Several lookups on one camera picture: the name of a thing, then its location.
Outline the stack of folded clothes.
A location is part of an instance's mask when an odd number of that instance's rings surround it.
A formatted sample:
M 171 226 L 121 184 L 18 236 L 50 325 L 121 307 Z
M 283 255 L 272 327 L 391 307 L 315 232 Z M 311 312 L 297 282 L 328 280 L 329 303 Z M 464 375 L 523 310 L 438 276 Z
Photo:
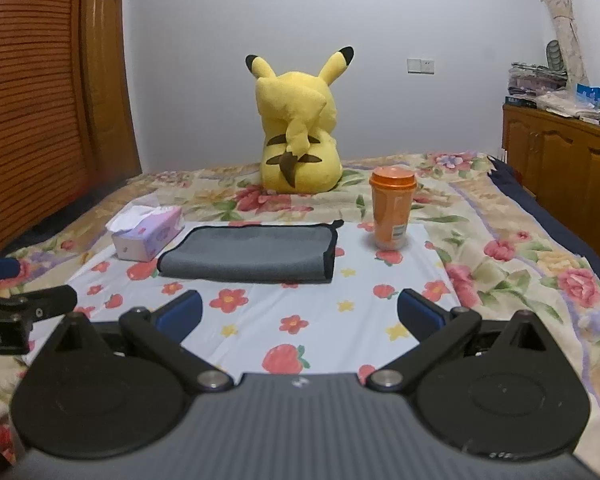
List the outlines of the stack of folded clothes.
M 508 71 L 508 95 L 505 104 L 520 107 L 536 107 L 536 98 L 547 92 L 567 88 L 565 72 L 551 70 L 542 65 L 513 63 Z

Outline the wooden sideboard cabinet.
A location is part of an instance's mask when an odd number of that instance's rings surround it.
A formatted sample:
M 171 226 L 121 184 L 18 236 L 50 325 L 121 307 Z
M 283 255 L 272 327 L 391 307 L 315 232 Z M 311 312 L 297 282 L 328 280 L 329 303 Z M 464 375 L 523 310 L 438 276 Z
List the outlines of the wooden sideboard cabinet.
M 505 104 L 502 148 L 535 201 L 600 257 L 600 126 Z

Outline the blue picture box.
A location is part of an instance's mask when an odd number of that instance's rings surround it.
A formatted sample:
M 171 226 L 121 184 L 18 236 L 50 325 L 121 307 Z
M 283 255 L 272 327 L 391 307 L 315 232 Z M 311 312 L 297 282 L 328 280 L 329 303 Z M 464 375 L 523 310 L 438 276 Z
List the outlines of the blue picture box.
M 600 87 L 577 84 L 576 95 L 580 101 L 590 103 L 600 110 Z

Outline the purple and grey towel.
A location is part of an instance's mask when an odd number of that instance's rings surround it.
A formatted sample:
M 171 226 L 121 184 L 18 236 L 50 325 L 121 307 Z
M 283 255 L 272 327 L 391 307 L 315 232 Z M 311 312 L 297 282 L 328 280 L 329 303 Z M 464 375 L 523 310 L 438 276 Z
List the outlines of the purple and grey towel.
M 332 280 L 341 220 L 296 226 L 198 226 L 157 261 L 167 278 L 254 284 Z

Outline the wooden slatted wardrobe door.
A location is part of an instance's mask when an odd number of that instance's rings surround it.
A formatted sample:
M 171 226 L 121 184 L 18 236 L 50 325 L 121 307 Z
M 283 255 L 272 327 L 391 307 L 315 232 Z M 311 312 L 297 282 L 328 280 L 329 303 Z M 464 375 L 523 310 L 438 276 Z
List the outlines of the wooden slatted wardrobe door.
M 0 252 L 93 185 L 80 0 L 0 0 Z

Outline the white fruit print cloth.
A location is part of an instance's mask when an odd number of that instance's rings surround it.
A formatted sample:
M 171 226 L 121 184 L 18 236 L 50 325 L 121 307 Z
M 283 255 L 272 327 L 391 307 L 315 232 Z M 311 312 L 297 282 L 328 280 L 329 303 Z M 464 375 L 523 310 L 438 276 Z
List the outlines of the white fruit print cloth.
M 245 373 L 353 372 L 365 378 L 415 347 L 399 322 L 398 297 L 411 288 L 445 310 L 460 303 L 423 226 L 384 252 L 368 223 L 338 231 L 328 284 L 239 284 L 164 278 L 153 263 L 123 262 L 107 247 L 70 278 L 76 308 L 93 322 L 115 321 L 132 307 L 155 310 L 189 289 L 202 319 L 182 345 L 234 378 Z

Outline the beige tied curtain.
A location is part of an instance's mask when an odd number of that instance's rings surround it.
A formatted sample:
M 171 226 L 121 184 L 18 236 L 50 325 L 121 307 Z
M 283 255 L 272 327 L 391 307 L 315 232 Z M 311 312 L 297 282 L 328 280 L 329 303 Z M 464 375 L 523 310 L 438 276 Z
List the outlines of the beige tied curtain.
M 545 0 L 545 3 L 550 11 L 560 53 L 565 63 L 568 87 L 575 89 L 578 84 L 588 84 L 572 0 Z

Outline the floral bed blanket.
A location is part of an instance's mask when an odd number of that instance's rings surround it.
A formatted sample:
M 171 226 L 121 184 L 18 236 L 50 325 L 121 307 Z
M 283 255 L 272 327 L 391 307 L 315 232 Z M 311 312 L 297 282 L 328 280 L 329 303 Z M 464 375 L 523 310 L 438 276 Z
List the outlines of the floral bed blanket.
M 592 405 L 577 454 L 600 474 L 600 268 L 537 222 L 530 196 L 489 157 L 396 155 L 392 162 L 417 174 L 410 226 L 425 228 L 458 305 L 492 320 L 530 310 L 565 352 Z M 371 159 L 352 162 L 332 192 L 317 195 L 265 192 L 252 165 L 142 174 L 57 235 L 18 249 L 20 274 L 0 281 L 0 296 L 69 284 L 82 266 L 113 248 L 107 221 L 145 195 L 181 207 L 186 226 L 341 220 L 373 229 L 368 178 L 374 167 Z

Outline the purple tissue box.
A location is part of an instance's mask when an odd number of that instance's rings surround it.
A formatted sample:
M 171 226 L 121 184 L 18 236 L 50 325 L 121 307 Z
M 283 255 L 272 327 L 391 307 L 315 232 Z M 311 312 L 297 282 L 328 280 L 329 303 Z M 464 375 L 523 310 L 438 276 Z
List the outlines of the purple tissue box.
M 148 262 L 183 229 L 179 206 L 128 205 L 106 224 L 119 259 Z

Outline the wooden room door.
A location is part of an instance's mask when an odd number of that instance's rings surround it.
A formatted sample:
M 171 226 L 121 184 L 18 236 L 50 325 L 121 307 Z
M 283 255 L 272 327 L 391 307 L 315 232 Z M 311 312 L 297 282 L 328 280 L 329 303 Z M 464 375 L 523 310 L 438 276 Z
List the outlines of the wooden room door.
M 81 0 L 81 63 L 86 117 L 98 180 L 121 182 L 140 174 L 128 80 L 122 0 Z

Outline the yellow Pikachu plush toy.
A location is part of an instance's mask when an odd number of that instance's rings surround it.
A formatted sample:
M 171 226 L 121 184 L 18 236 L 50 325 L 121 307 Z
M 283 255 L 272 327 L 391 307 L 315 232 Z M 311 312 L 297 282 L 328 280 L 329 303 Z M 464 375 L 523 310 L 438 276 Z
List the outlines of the yellow Pikachu plush toy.
M 264 132 L 261 185 L 276 194 L 330 191 L 342 176 L 337 141 L 337 107 L 330 91 L 349 67 L 354 49 L 343 47 L 311 75 L 277 75 L 268 62 L 250 54 L 246 66 L 256 78 L 256 104 Z

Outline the white wall switch plate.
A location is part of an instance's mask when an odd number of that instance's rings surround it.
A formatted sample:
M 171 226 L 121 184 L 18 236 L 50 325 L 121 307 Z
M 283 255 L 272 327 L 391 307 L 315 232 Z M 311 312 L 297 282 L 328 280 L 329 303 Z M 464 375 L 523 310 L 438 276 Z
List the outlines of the white wall switch plate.
M 433 75 L 436 72 L 434 60 L 422 58 L 409 58 L 406 61 L 406 70 L 409 74 Z

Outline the orange lidded cup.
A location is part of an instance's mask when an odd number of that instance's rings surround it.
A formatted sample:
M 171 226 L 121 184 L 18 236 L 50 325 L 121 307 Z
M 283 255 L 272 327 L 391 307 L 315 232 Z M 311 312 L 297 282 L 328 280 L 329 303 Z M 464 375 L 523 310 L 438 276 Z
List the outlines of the orange lidded cup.
M 403 166 L 383 166 L 370 174 L 374 239 L 385 250 L 396 250 L 406 242 L 406 230 L 417 188 L 414 171 Z

